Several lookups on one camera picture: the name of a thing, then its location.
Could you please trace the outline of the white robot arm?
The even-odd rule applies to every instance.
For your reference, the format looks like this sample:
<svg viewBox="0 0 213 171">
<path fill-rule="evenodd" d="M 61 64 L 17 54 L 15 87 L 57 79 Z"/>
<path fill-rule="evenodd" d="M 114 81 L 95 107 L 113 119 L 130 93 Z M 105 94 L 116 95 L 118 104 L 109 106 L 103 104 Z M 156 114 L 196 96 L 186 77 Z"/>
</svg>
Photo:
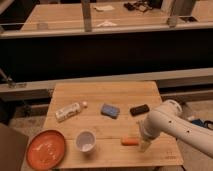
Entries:
<svg viewBox="0 0 213 171">
<path fill-rule="evenodd" d="M 138 122 L 141 138 L 151 142 L 164 132 L 213 158 L 213 131 L 187 122 L 180 118 L 181 114 L 182 107 L 177 101 L 162 102 Z"/>
</svg>

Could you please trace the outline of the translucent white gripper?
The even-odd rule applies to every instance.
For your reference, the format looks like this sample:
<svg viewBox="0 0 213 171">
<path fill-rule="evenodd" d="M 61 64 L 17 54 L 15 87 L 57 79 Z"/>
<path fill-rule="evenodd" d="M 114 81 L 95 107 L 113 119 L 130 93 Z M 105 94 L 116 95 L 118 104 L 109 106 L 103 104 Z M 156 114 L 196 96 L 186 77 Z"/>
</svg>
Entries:
<svg viewBox="0 0 213 171">
<path fill-rule="evenodd" d="M 138 126 L 139 126 L 139 132 L 140 132 L 139 149 L 142 153 L 144 153 L 150 147 L 152 142 L 152 137 L 149 135 L 149 133 L 145 129 L 143 121 L 139 121 Z"/>
</svg>

